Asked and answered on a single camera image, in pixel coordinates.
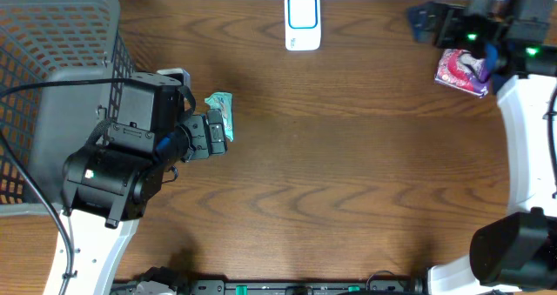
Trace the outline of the teal snack packet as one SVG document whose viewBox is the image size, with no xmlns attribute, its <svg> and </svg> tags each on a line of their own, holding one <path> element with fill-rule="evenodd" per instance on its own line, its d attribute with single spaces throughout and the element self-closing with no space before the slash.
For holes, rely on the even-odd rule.
<svg viewBox="0 0 557 295">
<path fill-rule="evenodd" d="M 229 92 L 214 92 L 205 99 L 211 109 L 221 112 L 225 135 L 231 142 L 234 140 L 232 99 L 233 95 Z"/>
</svg>

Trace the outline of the red white snack bag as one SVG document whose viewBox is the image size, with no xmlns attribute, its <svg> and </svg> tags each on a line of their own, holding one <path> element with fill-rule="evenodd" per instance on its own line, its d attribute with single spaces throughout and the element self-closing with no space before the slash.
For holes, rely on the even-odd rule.
<svg viewBox="0 0 557 295">
<path fill-rule="evenodd" d="M 434 76 L 442 84 L 476 97 L 489 92 L 489 71 L 484 59 L 477 59 L 467 50 L 446 49 Z"/>
</svg>

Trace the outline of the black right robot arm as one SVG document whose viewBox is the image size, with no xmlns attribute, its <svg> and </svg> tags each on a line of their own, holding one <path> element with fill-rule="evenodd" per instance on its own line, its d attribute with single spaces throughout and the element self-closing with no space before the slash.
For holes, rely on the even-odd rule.
<svg viewBox="0 0 557 295">
<path fill-rule="evenodd" d="M 426 294 L 556 287 L 555 0 L 427 2 L 407 11 L 413 38 L 484 60 L 503 117 L 510 177 L 504 218 L 477 230 L 466 256 L 426 274 Z"/>
</svg>

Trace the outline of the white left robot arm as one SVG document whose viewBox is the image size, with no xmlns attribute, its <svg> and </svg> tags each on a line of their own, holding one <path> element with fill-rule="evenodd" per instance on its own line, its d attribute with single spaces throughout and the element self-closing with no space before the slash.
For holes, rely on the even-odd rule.
<svg viewBox="0 0 557 295">
<path fill-rule="evenodd" d="M 222 114 L 197 114 L 183 69 L 134 73 L 108 117 L 63 166 L 60 218 L 70 242 L 57 250 L 47 294 L 107 294 L 148 201 L 177 162 L 223 155 Z"/>
</svg>

